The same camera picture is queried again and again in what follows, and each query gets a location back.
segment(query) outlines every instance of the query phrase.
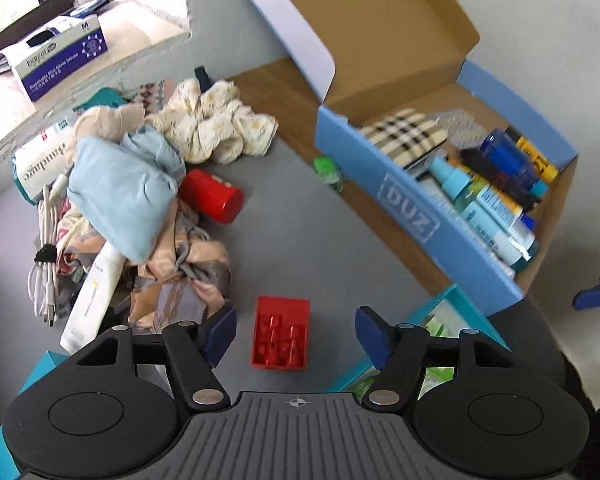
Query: pile of cloth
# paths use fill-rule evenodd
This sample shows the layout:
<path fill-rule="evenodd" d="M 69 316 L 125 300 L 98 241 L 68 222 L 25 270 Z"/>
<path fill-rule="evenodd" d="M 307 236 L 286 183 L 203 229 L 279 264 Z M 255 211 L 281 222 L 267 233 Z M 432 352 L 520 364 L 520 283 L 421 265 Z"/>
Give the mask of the pile of cloth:
<path fill-rule="evenodd" d="M 130 305 L 129 324 L 136 333 L 160 333 L 168 324 L 211 316 L 224 305 L 231 280 L 224 246 L 177 196 L 185 163 L 264 155 L 278 123 L 245 106 L 231 82 L 206 92 L 195 78 L 147 87 L 152 91 L 143 89 L 135 102 L 92 107 L 74 124 L 56 248 L 58 274 L 79 284 L 105 241 L 112 244 L 129 270 L 119 284 L 130 281 L 122 301 Z"/>

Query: red cup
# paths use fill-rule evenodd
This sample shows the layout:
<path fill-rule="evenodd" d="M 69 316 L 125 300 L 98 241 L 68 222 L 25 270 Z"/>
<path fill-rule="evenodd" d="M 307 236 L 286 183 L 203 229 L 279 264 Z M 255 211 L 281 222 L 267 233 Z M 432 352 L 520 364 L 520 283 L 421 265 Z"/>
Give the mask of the red cup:
<path fill-rule="evenodd" d="M 178 196 L 193 209 L 222 224 L 233 222 L 244 203 L 244 193 L 239 188 L 202 170 L 187 173 Z"/>

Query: black strap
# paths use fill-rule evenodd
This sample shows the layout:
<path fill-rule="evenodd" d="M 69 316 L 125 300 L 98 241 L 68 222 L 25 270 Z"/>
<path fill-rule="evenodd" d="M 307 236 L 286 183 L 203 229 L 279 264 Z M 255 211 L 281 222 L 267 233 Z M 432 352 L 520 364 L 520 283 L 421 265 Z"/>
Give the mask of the black strap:
<path fill-rule="evenodd" d="M 58 250 L 53 244 L 44 244 L 36 253 L 34 261 L 37 264 L 54 264 L 58 260 Z"/>

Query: red plastic container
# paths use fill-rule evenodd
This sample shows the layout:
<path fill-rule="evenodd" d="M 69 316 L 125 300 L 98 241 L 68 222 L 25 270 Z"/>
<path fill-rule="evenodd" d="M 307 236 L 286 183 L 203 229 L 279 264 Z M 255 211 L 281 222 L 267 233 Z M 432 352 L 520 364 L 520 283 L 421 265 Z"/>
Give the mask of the red plastic container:
<path fill-rule="evenodd" d="M 309 341 L 309 301 L 258 298 L 251 365 L 271 370 L 304 370 Z"/>
<path fill-rule="evenodd" d="M 244 203 L 244 194 L 238 187 L 202 170 L 187 173 L 178 196 L 196 211 L 222 224 L 233 222 Z"/>

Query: checkered case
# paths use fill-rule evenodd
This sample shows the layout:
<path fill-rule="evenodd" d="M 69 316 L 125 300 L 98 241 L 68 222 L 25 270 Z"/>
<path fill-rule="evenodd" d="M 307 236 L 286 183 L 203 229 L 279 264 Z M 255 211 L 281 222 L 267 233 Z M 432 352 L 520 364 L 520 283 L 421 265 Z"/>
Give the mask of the checkered case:
<path fill-rule="evenodd" d="M 405 108 L 360 133 L 398 166 L 407 169 L 446 140 L 446 130 L 413 108 Z"/>

